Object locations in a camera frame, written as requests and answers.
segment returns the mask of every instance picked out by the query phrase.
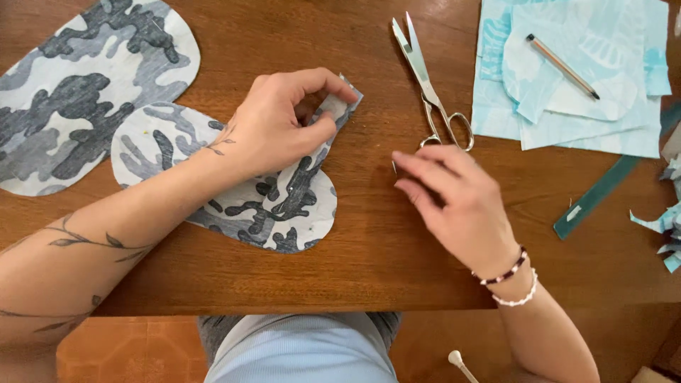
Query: camouflage fabric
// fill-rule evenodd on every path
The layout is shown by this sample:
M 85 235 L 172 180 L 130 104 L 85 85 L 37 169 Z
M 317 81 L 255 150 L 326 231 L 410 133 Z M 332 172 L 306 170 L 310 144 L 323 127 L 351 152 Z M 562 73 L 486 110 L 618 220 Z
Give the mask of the camouflage fabric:
M 348 105 L 331 95 L 313 121 L 331 110 L 340 129 L 358 103 Z M 136 110 L 114 135 L 114 176 L 124 188 L 148 179 L 211 143 L 222 127 L 196 110 L 167 102 Z M 280 253 L 309 249 L 329 233 L 336 216 L 336 190 L 320 171 L 331 142 L 278 174 L 255 177 L 213 198 L 187 221 Z
M 44 196 L 74 184 L 135 109 L 175 100 L 199 60 L 166 3 L 98 1 L 0 77 L 0 188 Z

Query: hand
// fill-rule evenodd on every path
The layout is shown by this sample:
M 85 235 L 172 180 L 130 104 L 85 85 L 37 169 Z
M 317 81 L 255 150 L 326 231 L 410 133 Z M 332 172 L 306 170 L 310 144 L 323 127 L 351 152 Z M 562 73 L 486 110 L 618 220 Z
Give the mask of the hand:
M 395 164 L 438 193 L 436 204 L 424 186 L 400 179 L 429 231 L 480 278 L 508 271 L 520 255 L 506 218 L 498 183 L 456 145 L 429 145 L 415 155 L 393 152 Z
M 357 101 L 350 86 L 326 68 L 258 76 L 243 104 L 207 148 L 218 155 L 231 151 L 250 176 L 294 164 L 336 133 L 330 113 L 300 127 L 298 120 L 309 108 L 298 104 L 315 92 L 333 93 L 348 103 Z

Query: beaded bracelet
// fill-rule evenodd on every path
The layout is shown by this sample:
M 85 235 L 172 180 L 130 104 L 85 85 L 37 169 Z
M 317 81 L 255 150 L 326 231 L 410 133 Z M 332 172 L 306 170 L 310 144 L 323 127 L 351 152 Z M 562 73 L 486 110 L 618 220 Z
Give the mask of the beaded bracelet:
M 525 259 L 527 259 L 527 250 L 525 249 L 525 246 L 521 245 L 520 246 L 520 257 L 516 261 L 516 264 L 511 267 L 511 270 L 508 270 L 506 273 L 501 275 L 500 277 L 492 278 L 492 279 L 480 279 L 480 284 L 483 286 L 486 285 L 491 285 L 491 284 L 497 284 L 501 281 L 505 281 L 506 279 L 509 279 L 510 277 L 513 277 L 516 274 L 516 271 L 522 266 L 522 263 L 525 262 Z M 471 271 L 471 275 L 477 278 L 477 275 Z
M 492 294 L 492 298 L 502 306 L 509 306 L 509 307 L 515 307 L 515 306 L 522 306 L 525 303 L 529 302 L 532 298 L 534 298 L 535 293 L 537 292 L 537 272 L 532 269 L 532 288 L 530 289 L 530 293 L 527 294 L 523 299 L 516 301 L 516 302 L 509 302 L 509 301 L 504 301 L 503 299 L 499 298 L 498 296 Z

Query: light blue shirt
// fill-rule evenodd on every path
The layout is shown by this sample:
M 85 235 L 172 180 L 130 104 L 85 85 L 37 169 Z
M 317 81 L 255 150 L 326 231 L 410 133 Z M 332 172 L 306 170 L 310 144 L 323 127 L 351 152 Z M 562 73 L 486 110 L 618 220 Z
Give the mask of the light blue shirt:
M 365 313 L 246 316 L 227 334 L 205 383 L 395 383 Z

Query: ruler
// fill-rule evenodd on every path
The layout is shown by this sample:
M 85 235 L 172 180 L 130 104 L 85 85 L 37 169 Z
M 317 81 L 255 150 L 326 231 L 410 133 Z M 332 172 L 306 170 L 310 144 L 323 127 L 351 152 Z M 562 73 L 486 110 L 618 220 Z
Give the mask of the ruler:
M 676 126 L 681 119 L 681 102 L 675 102 L 660 114 L 662 130 L 660 135 L 667 133 Z M 570 232 L 601 201 L 619 185 L 624 178 L 638 164 L 641 157 L 623 155 L 605 174 L 588 190 L 574 205 L 563 214 L 554 224 L 554 230 L 560 239 L 565 239 Z

